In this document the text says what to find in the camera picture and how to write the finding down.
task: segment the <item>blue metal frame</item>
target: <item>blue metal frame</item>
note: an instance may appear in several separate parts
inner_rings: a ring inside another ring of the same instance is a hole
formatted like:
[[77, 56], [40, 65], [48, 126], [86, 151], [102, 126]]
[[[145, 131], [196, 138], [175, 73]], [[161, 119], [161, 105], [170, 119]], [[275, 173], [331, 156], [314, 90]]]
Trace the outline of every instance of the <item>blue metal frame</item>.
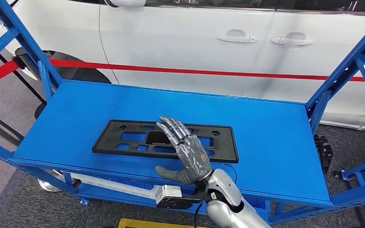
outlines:
[[[18, 42], [26, 50], [28, 58], [30, 58], [31, 62], [34, 63], [34, 66], [31, 67], [34, 67], [35, 72], [40, 72], [44, 93], [48, 101], [53, 95], [51, 83], [54, 85], [54, 87], [59, 86], [62, 82], [61, 77], [48, 61], [46, 55], [41, 51], [37, 43], [28, 33], [28, 31], [21, 23], [19, 18], [16, 16], [16, 14], [13, 12], [12, 8], [6, 2], [6, 0], [0, 0], [0, 18], [3, 23], [9, 28], [8, 31], [2, 37], [0, 37], [0, 51], [14, 38], [18, 40]], [[321, 120], [322, 114], [329, 99], [332, 98], [358, 70], [361, 70], [361, 73], [365, 79], [365, 36], [349, 53], [349, 55], [341, 62], [341, 64], [334, 70], [331, 76], [322, 84], [322, 86], [316, 91], [316, 93], [310, 98], [310, 100], [304, 104], [310, 120], [310, 128], [313, 133], [317, 130], [318, 123]], [[21, 160], [17, 162], [16, 159], [13, 158], [11, 158], [11, 161], [9, 161], [8, 158], [10, 156], [11, 152], [0, 147], [1, 160], [11, 165], [14, 165], [26, 172], [29, 172], [37, 178], [47, 181], [58, 188], [61, 188], [71, 194], [81, 197], [81, 204], [83, 205], [86, 205], [88, 203], [89, 198], [111, 200], [110, 198], [105, 196], [92, 196], [83, 192], [79, 192], [77, 189], [75, 189], [72, 186], [72, 181], [69, 174], [69, 172], [73, 172], [75, 170], [66, 169], [65, 166], [58, 165], [57, 168], [63, 167], [63, 169], [61, 170], [64, 171], [65, 182], [62, 182], [41, 169], [52, 168], [49, 163], [36, 162], [35, 166], [30, 166], [29, 164], [26, 165], [22, 163]], [[103, 176], [112, 176], [113, 174], [106, 171], [97, 171], [95, 173], [92, 173], [88, 169], [78, 169], [75, 172], [87, 175], [100, 174]], [[363, 178], [364, 173], [365, 163], [349, 170], [343, 170], [342, 174], [344, 180], [348, 181], [351, 176], [355, 176], [360, 186], [345, 191], [343, 193], [331, 196], [331, 202], [328, 202], [328, 204], [321, 204], [320, 202], [310, 202], [309, 205], [301, 206], [299, 208], [283, 212], [285, 203], [291, 202], [292, 199], [288, 198], [287, 201], [284, 199], [280, 199], [280, 202], [277, 204], [273, 215], [269, 218], [270, 223], [277, 224], [286, 221], [298, 220], [309, 216], [329, 213], [332, 211], [365, 205], [365, 180]], [[124, 176], [131, 178], [131, 175], [128, 174], [125, 174]], [[257, 193], [257, 196], [260, 198], [274, 200], [274, 198], [268, 194], [262, 195], [261, 193]]]

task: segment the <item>robotic hand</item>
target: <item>robotic hand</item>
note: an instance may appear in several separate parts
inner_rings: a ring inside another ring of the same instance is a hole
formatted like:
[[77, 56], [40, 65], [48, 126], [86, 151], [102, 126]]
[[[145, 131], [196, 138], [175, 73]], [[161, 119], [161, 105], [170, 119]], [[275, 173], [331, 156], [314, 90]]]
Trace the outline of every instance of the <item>robotic hand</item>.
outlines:
[[180, 121], [160, 117], [157, 125], [174, 146], [183, 164], [180, 171], [157, 166], [156, 172], [169, 180], [205, 191], [208, 217], [220, 228], [270, 228], [243, 198], [230, 176], [222, 169], [211, 168], [208, 155], [198, 137]]

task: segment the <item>white car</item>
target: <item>white car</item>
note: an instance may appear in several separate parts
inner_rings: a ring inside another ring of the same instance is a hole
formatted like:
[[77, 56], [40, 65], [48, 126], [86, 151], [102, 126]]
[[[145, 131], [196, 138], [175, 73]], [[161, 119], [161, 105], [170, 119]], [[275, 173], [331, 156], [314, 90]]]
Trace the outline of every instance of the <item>white car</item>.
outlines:
[[[266, 99], [307, 101], [323, 82], [318, 76], [330, 75], [365, 34], [365, 0], [8, 1], [40, 47], [58, 57], [259, 73], [100, 69], [92, 80]], [[0, 35], [5, 30], [0, 23]], [[13, 41], [7, 50], [18, 47]], [[328, 103], [323, 123], [365, 129], [365, 83], [347, 83]]]

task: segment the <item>blue metal cart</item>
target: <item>blue metal cart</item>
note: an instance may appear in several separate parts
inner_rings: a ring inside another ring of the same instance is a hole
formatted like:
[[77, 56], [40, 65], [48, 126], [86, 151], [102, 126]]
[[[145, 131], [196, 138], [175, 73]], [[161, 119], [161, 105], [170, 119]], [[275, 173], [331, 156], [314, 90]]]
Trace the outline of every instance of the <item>blue metal cart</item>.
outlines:
[[[0, 51], [18, 40], [34, 65], [31, 70], [40, 74], [48, 102], [16, 151], [0, 147], [0, 159], [80, 197], [82, 204], [101, 199], [154, 207], [155, 201], [86, 183], [74, 188], [69, 173], [178, 185], [154, 171], [157, 165], [176, 170], [181, 167], [178, 160], [91, 151], [108, 120], [157, 121], [163, 115], [184, 123], [233, 128], [240, 162], [212, 166], [236, 180], [242, 194], [271, 224], [365, 205], [365, 163], [342, 171], [344, 180], [356, 176], [359, 187], [330, 196], [313, 139], [330, 98], [358, 70], [365, 79], [365, 36], [307, 103], [297, 103], [62, 80], [6, 0], [0, 0], [0, 18], [8, 27], [0, 37]], [[287, 138], [297, 148], [291, 156], [282, 146]], [[43, 169], [63, 171], [65, 182]], [[272, 215], [270, 200], [278, 202]], [[303, 206], [283, 212], [286, 203]]]

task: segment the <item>blue shelf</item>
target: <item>blue shelf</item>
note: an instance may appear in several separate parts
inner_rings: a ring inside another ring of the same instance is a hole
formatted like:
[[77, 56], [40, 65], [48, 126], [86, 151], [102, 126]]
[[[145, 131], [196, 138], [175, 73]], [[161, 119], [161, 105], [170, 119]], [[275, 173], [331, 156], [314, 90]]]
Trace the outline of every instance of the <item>blue shelf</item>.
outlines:
[[331, 205], [301, 103], [65, 80], [10, 161], [170, 184], [154, 168], [176, 170], [178, 160], [91, 152], [108, 120], [157, 121], [160, 115], [231, 126], [239, 163], [212, 166], [233, 179], [236, 172], [242, 193]]
[[[122, 193], [119, 191], [114, 191], [110, 189], [105, 189], [90, 184], [82, 183], [79, 187], [78, 196], [85, 198], [93, 198], [99, 200], [108, 200], [114, 202], [121, 202], [127, 204], [134, 204], [146, 207], [156, 207], [156, 202], [153, 199], [148, 199], [144, 197], [134, 196], [127, 193]], [[250, 197], [245, 197], [247, 201], [255, 208], [258, 214], [266, 221], [268, 221], [269, 216], [269, 201], [252, 199]], [[178, 210], [182, 212], [195, 213], [198, 204], [194, 204], [191, 208], [187, 210]], [[200, 214], [206, 215], [206, 204], [203, 204], [199, 210]]]

